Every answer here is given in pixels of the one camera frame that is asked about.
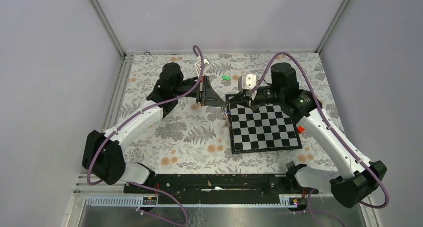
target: white wall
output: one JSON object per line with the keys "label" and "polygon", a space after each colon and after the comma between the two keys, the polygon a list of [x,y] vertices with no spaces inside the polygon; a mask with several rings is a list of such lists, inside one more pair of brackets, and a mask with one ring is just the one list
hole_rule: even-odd
{"label": "white wall", "polygon": [[61,224],[118,63],[88,0],[0,0],[0,226]]}
{"label": "white wall", "polygon": [[422,222],[422,10],[422,0],[352,0],[321,56],[347,136],[388,167],[384,227]]}
{"label": "white wall", "polygon": [[342,0],[99,0],[128,51],[315,50]]}

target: table surface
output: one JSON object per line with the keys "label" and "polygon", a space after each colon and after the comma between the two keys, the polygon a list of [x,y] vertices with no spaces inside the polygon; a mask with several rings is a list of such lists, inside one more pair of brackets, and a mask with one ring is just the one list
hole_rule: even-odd
{"label": "table surface", "polygon": [[[273,54],[208,54],[211,65],[205,75],[211,79],[213,89],[224,99],[226,94],[237,93],[238,78],[244,74],[261,76]],[[305,69],[317,97],[331,120],[343,130],[332,98],[329,84],[318,54],[293,55]],[[181,66],[184,78],[195,76],[194,55],[135,56],[119,121],[142,105],[152,91],[161,68],[168,62]],[[295,64],[286,56],[275,63]],[[223,75],[231,81],[222,79]],[[266,80],[271,80],[270,72]],[[297,71],[300,88],[308,89],[301,73]],[[130,162],[140,162],[161,174],[215,174],[215,173],[284,173],[285,164],[294,161],[313,168],[335,171],[336,167],[317,141],[304,131],[300,135],[303,148],[297,150],[268,151],[232,154],[228,123],[217,107],[201,107],[193,98],[182,98],[164,119],[149,126],[125,150]]]}

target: table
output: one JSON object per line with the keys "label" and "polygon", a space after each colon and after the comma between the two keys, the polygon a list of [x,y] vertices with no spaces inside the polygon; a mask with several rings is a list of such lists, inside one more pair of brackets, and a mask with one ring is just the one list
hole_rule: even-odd
{"label": "table", "polygon": [[[237,93],[238,78],[244,74],[261,76],[273,54],[207,54],[211,65],[205,69],[213,89],[224,99]],[[331,120],[343,130],[329,84],[318,54],[299,53],[300,62],[310,79],[317,97]],[[139,55],[134,57],[122,102],[119,121],[138,109],[152,91],[161,68],[168,62],[181,66],[184,78],[195,76],[194,55]],[[295,64],[286,56],[275,63]],[[230,76],[231,81],[222,79]],[[270,81],[270,72],[266,81]],[[300,88],[308,89],[297,71]],[[232,154],[228,125],[217,107],[201,107],[193,98],[182,98],[174,110],[160,122],[149,126],[125,150],[130,162],[140,162],[160,174],[221,174],[221,173],[285,173],[285,164],[294,161],[313,168],[335,171],[336,167],[325,151],[307,131],[300,135],[303,148]]]}

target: floral tablecloth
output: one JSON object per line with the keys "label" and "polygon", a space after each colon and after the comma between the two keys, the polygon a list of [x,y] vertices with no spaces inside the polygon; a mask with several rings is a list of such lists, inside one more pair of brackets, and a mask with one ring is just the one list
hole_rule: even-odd
{"label": "floral tablecloth", "polygon": [[[224,99],[225,94],[237,93],[238,78],[253,73],[261,76],[273,54],[213,54],[205,55],[211,65],[205,75],[213,89]],[[318,54],[293,55],[305,69],[313,88],[332,121],[342,130],[341,121]],[[152,91],[161,68],[168,62],[181,66],[184,78],[194,77],[194,55],[135,56],[119,121],[138,109]],[[277,62],[295,64],[286,56]],[[231,81],[222,79],[230,76]],[[297,71],[300,87],[307,89]],[[270,72],[266,77],[269,82]],[[222,110],[201,107],[193,98],[182,98],[174,110],[160,122],[146,129],[125,151],[130,162],[141,162],[157,173],[215,174],[215,173],[284,173],[285,164],[294,161],[313,168],[336,170],[325,151],[307,131],[301,134],[302,149],[232,154],[229,130]]]}

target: black chessboard frame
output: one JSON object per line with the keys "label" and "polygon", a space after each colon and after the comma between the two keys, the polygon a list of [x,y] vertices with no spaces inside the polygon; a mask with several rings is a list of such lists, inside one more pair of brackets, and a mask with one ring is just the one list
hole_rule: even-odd
{"label": "black chessboard frame", "polygon": [[[226,100],[228,101],[234,95],[235,94],[226,95]],[[246,120],[242,121],[239,120],[238,113],[236,115],[234,114],[234,118],[238,118],[234,120],[234,122],[237,122],[239,125],[245,125],[239,128],[233,127],[231,109],[233,109],[233,104],[232,106],[229,104],[226,110],[230,122],[230,142],[233,154],[302,148],[297,126],[292,122],[290,117],[280,111],[280,107],[278,107],[279,110],[275,111],[272,105],[266,105],[260,106],[261,111],[255,111],[252,114],[241,113],[243,118],[246,117]],[[274,113],[274,115],[269,116],[268,112]],[[257,127],[259,127],[260,130],[263,129],[263,133],[257,133]],[[249,149],[243,149],[244,143],[249,143]]]}

